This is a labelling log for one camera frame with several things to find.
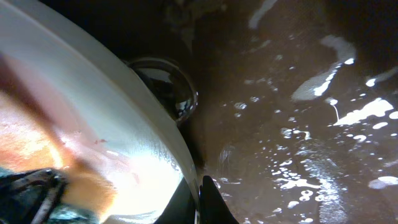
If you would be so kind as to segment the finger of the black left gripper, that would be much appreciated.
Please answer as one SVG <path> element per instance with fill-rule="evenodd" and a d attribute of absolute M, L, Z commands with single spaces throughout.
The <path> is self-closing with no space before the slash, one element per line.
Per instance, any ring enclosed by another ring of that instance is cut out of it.
<path fill-rule="evenodd" d="M 66 176 L 52 168 L 2 176 L 1 224 L 45 223 L 67 184 Z"/>

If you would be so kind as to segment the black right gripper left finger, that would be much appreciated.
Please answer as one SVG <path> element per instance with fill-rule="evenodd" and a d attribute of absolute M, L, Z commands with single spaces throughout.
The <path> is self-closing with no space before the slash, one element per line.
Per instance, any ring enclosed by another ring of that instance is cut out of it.
<path fill-rule="evenodd" d="M 170 202 L 154 224 L 195 224 L 195 202 L 185 179 L 181 180 Z"/>

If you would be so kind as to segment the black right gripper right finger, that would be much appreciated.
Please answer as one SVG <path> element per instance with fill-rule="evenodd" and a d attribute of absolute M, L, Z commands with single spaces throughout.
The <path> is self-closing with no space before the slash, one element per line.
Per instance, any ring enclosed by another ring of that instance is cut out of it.
<path fill-rule="evenodd" d="M 200 216 L 203 224 L 238 224 L 213 179 L 205 175 L 200 186 Z"/>

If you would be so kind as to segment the green yellow sponge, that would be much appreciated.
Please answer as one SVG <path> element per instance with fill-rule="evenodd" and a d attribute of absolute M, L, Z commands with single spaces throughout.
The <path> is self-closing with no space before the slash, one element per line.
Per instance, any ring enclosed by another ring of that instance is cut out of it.
<path fill-rule="evenodd" d="M 116 196 L 46 119 L 1 92 L 1 223 L 102 223 Z"/>

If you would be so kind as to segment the pale green plate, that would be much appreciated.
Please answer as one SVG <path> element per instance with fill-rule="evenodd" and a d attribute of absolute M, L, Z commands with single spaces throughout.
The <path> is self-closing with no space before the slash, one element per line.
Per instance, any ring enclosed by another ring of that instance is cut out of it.
<path fill-rule="evenodd" d="M 2 1 L 2 91 L 114 185 L 102 223 L 154 223 L 182 179 L 200 222 L 197 171 L 179 130 L 198 95 L 177 62 L 121 60 L 39 1 Z"/>

